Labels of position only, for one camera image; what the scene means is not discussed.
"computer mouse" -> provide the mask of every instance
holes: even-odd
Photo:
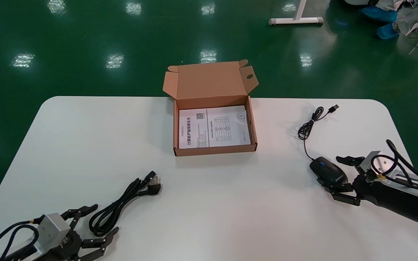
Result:
[[[330,185],[339,185],[348,182],[348,177],[345,172],[324,157],[318,157],[313,160],[309,167],[318,178],[324,180]]]

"green epoxy floor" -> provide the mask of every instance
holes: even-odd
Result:
[[[48,98],[164,96],[169,65],[244,58],[254,97],[382,102],[418,168],[418,31],[378,40],[378,25],[338,0],[307,2],[323,26],[267,25],[298,3],[0,0],[0,182]]]

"box lid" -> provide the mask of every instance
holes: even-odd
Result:
[[[247,60],[169,66],[163,90],[176,100],[248,95],[259,82]]]

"black cable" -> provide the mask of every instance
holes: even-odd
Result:
[[[88,225],[91,232],[93,232],[95,236],[106,235],[115,227],[123,207],[125,207],[130,200],[144,195],[157,195],[160,190],[161,184],[159,183],[156,173],[153,171],[151,171],[143,181],[137,178],[128,185],[126,191],[123,192],[123,195],[118,200],[103,210],[96,212],[90,218]]]
[[[16,226],[20,226],[20,225],[22,225],[21,227],[23,227],[23,226],[27,226],[26,224],[30,224],[30,223],[32,223],[32,221],[30,221],[30,220],[27,220],[27,221],[20,221],[20,222],[17,222],[17,223],[15,223],[15,224],[12,224],[12,225],[10,225],[8,228],[6,228],[3,232],[1,232],[0,233],[0,239],[5,235],[5,234],[7,234],[10,230],[12,230],[13,228],[15,228]],[[35,238],[34,238],[35,240],[34,241],[32,241],[32,243],[33,244],[35,244],[35,242],[36,242],[36,240],[38,239],[38,231],[35,231]],[[11,246],[11,244],[12,244],[12,240],[10,240],[9,241],[9,243],[8,243],[8,245],[7,245],[7,247],[6,248],[10,248],[10,246]]]
[[[13,258],[13,260],[18,261],[18,260],[19,260],[19,256],[21,256],[21,255],[22,255],[22,254],[23,254],[26,250],[28,250],[28,249],[30,249],[31,247],[33,247],[33,245],[36,243],[36,241],[38,240],[38,237],[40,236],[40,234],[38,233],[38,230],[36,230],[36,228],[35,228],[35,227],[33,227],[33,226],[31,226],[31,225],[21,225],[21,226],[18,226],[18,227],[16,227],[16,229],[14,229],[14,231],[12,232],[11,237],[10,237],[10,239],[9,239],[9,242],[7,243],[7,246],[6,246],[6,248],[5,248],[5,250],[4,250],[3,254],[2,254],[2,256],[1,256],[1,258],[0,258],[0,261],[4,261],[4,259],[5,259],[6,255],[7,255],[7,252],[8,252],[8,251],[9,251],[9,249],[11,248],[12,242],[14,241],[15,234],[17,234],[17,232],[18,232],[19,230],[21,230],[22,228],[28,228],[28,229],[32,230],[32,231],[33,231],[34,236],[33,236],[32,241],[30,241],[30,243],[29,243],[28,245],[24,246],[24,247],[22,248],[22,250],[20,251],[20,253],[19,253],[16,257],[14,257],[14,258]]]
[[[324,108],[322,106],[318,107],[315,110],[315,112],[312,114],[311,119],[308,122],[306,122],[305,124],[303,124],[298,130],[299,139],[304,141],[304,152],[306,152],[307,157],[309,157],[311,160],[314,160],[314,159],[311,158],[309,156],[309,154],[307,153],[306,140],[307,140],[307,138],[309,138],[309,135],[311,134],[312,126],[314,126],[314,123],[316,121],[322,120],[329,113],[333,113],[334,111],[336,111],[336,109],[338,109],[338,105],[330,107],[330,109],[328,109],[327,113],[323,117],[320,117],[322,115],[322,113],[324,112]]]
[[[413,183],[412,183],[412,181],[411,181],[411,179],[409,178],[409,175],[408,175],[408,173],[406,172],[406,170],[405,170],[405,168],[398,162],[399,160],[406,166],[406,167],[408,167],[408,169],[410,169],[415,175],[417,175],[418,176],[418,171],[412,166],[412,165],[410,165],[409,164],[409,162],[407,161],[407,160],[405,160],[405,158],[404,157],[402,157],[401,156],[401,154],[398,152],[398,150],[396,150],[396,147],[394,146],[394,144],[393,144],[393,142],[391,141],[391,140],[386,140],[386,144],[388,144],[388,147],[390,147],[390,150],[393,152],[393,154],[394,154],[394,158],[392,158],[392,157],[390,157],[390,156],[387,156],[387,155],[381,155],[381,154],[379,154],[379,155],[375,155],[371,160],[370,160],[370,164],[371,164],[371,166],[372,166],[372,168],[373,168],[373,170],[375,171],[375,172],[377,172],[377,173],[379,173],[380,175],[382,175],[382,176],[385,176],[386,177],[386,175],[388,174],[388,173],[390,173],[391,171],[393,171],[395,168],[396,168],[396,166],[398,166],[401,170],[402,170],[402,172],[404,173],[404,175],[406,176],[406,178],[407,178],[407,181],[408,181],[408,183],[409,183],[409,185],[407,185],[407,184],[405,184],[405,183],[403,183],[403,182],[397,182],[395,179],[393,179],[393,178],[390,178],[390,177],[386,177],[387,179],[389,179],[389,180],[391,180],[391,181],[393,181],[393,182],[396,182],[396,183],[399,183],[399,184],[401,184],[401,185],[405,185],[405,186],[407,186],[407,187],[409,187],[409,188],[414,188],[414,189],[417,189],[418,190],[418,187],[416,187],[415,185],[413,185]],[[378,157],[384,157],[384,158],[387,158],[387,159],[390,159],[390,160],[392,160],[393,161],[393,165],[387,170],[387,171],[385,171],[385,172],[380,172],[378,169],[377,169],[377,167],[375,167],[375,164],[373,163],[374,162],[374,160],[376,159],[376,158],[378,158]]]

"instruction manual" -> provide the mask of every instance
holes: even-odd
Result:
[[[179,148],[251,144],[245,106],[179,111]]]

